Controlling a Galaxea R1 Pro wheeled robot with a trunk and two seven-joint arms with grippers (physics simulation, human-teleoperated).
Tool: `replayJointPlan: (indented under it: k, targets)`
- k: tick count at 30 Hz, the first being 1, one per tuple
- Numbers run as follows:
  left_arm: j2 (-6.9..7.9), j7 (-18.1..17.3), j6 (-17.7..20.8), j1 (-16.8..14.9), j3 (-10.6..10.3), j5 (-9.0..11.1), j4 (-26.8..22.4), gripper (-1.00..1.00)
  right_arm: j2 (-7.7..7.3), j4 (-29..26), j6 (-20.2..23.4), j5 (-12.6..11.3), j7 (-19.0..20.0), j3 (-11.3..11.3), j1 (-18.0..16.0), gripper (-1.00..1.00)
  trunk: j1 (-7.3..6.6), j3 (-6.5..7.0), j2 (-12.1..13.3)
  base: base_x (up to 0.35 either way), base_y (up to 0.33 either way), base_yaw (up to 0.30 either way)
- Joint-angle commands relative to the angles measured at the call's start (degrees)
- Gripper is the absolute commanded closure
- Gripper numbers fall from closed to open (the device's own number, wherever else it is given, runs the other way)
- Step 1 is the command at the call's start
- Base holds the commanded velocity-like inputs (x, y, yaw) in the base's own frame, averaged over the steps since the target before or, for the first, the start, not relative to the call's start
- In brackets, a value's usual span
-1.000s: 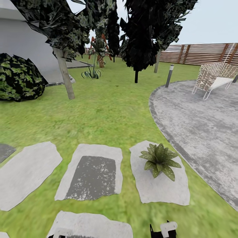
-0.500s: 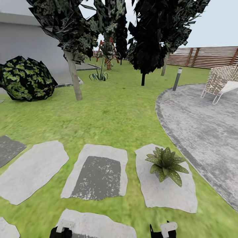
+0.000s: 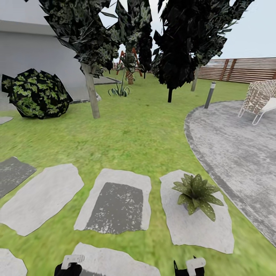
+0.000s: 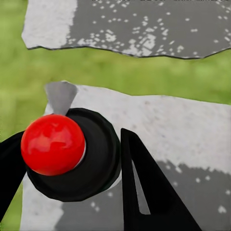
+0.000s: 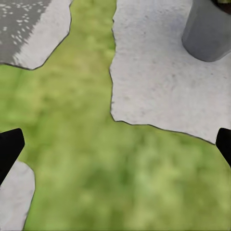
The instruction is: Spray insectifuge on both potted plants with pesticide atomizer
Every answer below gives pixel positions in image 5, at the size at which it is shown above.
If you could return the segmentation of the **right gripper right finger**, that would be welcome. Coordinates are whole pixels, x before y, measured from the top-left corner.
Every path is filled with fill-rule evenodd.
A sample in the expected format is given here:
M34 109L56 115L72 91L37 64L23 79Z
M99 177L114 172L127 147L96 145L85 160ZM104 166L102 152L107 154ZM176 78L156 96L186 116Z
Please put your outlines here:
M231 130L220 128L217 134L215 145L231 167Z

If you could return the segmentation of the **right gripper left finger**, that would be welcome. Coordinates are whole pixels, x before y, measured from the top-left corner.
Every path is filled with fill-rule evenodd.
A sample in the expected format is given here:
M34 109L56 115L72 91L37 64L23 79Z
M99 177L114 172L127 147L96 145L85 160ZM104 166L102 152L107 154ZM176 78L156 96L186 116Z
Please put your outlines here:
M24 146L25 140L20 128L0 133L0 186Z

